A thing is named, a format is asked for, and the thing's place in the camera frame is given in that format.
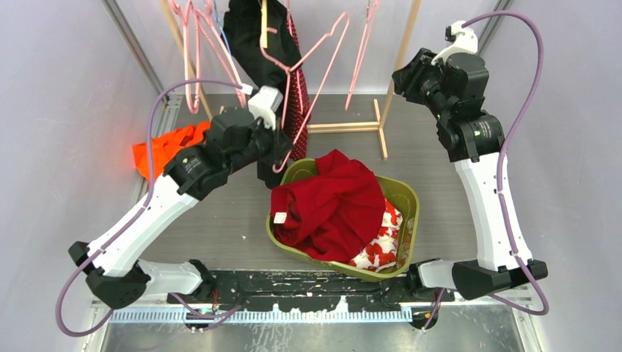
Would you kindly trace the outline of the pink hanger of red garment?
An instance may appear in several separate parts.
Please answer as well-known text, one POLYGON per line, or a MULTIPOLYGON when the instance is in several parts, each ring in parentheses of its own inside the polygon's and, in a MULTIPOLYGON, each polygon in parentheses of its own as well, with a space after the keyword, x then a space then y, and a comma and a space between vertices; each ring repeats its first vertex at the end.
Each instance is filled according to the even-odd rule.
POLYGON ((362 36, 361 36, 361 40, 359 43, 359 48, 358 48, 355 64, 354 64, 354 71, 353 71, 353 75, 351 79, 351 84, 348 89, 348 94, 345 100, 344 109, 346 111, 349 109, 349 106, 351 104, 351 99, 354 94, 354 90, 356 88, 356 83, 358 82, 359 72, 362 68, 362 63, 364 62, 367 45, 370 40, 371 32, 373 30, 373 24, 376 18, 376 14, 377 14, 380 2, 381 2, 380 0, 367 2, 365 25, 363 26, 362 36))

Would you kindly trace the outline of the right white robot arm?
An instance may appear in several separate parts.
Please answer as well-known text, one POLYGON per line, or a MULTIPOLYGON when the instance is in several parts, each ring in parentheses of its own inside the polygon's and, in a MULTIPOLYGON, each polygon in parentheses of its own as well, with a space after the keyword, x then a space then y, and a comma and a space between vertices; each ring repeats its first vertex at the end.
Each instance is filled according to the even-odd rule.
POLYGON ((426 106, 437 136, 466 192, 475 226, 473 260, 426 260, 410 266, 408 294, 425 301, 436 288, 474 299, 545 279, 547 264, 533 258, 513 208, 507 167, 497 163, 505 141, 501 122, 483 110, 489 72, 476 54, 447 59, 421 48, 392 74, 394 92, 426 106))

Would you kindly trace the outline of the red poppy floral skirt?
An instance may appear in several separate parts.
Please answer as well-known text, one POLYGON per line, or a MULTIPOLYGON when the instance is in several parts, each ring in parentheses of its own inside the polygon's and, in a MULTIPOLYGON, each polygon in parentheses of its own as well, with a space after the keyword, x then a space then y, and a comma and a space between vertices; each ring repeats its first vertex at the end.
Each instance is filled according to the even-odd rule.
POLYGON ((388 199, 384 200, 384 204, 385 211, 377 236, 347 262, 349 266, 379 272, 396 265, 403 215, 388 199))

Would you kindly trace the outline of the plain red garment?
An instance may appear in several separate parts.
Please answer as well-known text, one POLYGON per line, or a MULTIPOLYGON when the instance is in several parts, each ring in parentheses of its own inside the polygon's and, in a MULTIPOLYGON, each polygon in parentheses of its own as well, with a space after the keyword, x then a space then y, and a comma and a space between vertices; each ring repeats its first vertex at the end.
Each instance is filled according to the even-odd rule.
POLYGON ((274 237, 314 260, 347 263, 378 235, 385 198, 374 173, 339 150, 315 166, 316 176, 272 190, 274 237))

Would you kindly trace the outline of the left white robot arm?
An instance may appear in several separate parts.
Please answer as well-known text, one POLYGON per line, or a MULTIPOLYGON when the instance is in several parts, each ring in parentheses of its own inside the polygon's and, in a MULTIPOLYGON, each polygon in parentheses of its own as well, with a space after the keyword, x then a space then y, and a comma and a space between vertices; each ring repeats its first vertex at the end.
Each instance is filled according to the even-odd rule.
POLYGON ((293 146, 280 125, 270 108, 225 109, 200 142, 173 156, 149 194, 108 232, 90 243, 76 241, 69 254, 94 296, 111 309, 163 293, 191 303, 209 300, 216 283, 201 261, 154 263, 141 255, 177 218, 245 166, 256 164, 258 179, 267 188, 278 186, 281 177, 274 168, 293 146))

